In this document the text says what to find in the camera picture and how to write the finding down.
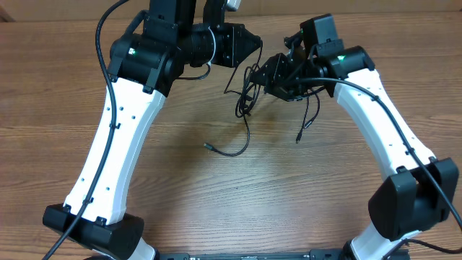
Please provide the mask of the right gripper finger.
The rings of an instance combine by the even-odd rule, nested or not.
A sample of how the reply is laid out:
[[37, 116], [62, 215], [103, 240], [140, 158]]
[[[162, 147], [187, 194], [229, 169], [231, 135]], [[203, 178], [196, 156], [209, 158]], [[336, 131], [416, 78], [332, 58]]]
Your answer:
[[263, 86], [265, 93], [273, 95], [274, 86], [277, 83], [277, 75], [275, 75], [275, 73], [258, 70], [252, 73], [250, 82]]
[[283, 53], [270, 57], [259, 69], [254, 71], [253, 78], [274, 77], [281, 70], [283, 61]]

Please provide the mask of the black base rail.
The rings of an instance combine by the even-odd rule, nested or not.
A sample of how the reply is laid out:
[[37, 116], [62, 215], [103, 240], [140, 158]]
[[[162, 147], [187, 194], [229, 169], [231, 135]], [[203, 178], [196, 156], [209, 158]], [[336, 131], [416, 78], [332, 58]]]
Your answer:
[[345, 253], [343, 249], [313, 249], [296, 253], [218, 253], [196, 254], [159, 253], [154, 260], [354, 260], [353, 253]]

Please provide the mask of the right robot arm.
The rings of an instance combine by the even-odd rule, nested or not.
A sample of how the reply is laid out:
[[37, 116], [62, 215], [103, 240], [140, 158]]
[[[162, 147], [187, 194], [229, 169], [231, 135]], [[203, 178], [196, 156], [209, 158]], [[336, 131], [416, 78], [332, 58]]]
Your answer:
[[345, 48], [334, 18], [324, 14], [285, 39], [288, 53], [272, 56], [250, 82], [285, 101], [326, 91], [351, 116], [376, 159], [383, 182], [368, 202], [370, 224], [342, 248], [313, 249], [309, 259], [407, 259], [405, 245], [456, 217], [459, 177], [412, 132], [361, 46]]

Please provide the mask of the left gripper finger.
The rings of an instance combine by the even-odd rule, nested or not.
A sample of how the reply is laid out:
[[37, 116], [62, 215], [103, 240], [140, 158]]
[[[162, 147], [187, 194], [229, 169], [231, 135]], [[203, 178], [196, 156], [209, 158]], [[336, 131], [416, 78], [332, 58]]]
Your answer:
[[247, 39], [243, 46], [243, 59], [247, 59], [249, 55], [257, 51], [262, 46], [260, 38]]
[[261, 38], [258, 35], [254, 35], [245, 26], [243, 26], [243, 39], [248, 42], [260, 42]]

